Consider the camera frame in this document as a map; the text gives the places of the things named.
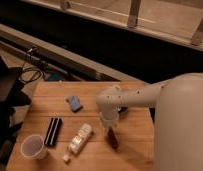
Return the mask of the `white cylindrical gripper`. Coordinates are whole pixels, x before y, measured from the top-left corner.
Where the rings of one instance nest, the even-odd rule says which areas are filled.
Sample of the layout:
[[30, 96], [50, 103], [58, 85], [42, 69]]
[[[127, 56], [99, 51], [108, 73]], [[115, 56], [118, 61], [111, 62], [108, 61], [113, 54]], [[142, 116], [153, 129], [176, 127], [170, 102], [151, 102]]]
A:
[[112, 127], [114, 134], [117, 134], [117, 122], [119, 119], [119, 115], [117, 112], [101, 112], [100, 120], [102, 122], [102, 131], [103, 136], [107, 137], [108, 135], [108, 127]]

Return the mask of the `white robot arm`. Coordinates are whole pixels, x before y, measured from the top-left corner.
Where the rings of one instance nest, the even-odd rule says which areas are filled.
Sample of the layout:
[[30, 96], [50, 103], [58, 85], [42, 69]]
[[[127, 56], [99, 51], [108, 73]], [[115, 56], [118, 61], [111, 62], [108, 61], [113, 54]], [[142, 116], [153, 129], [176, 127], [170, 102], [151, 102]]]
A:
[[101, 122], [116, 125], [120, 107], [155, 110], [154, 170], [203, 171], [203, 73], [187, 73], [123, 90], [111, 86], [97, 96]]

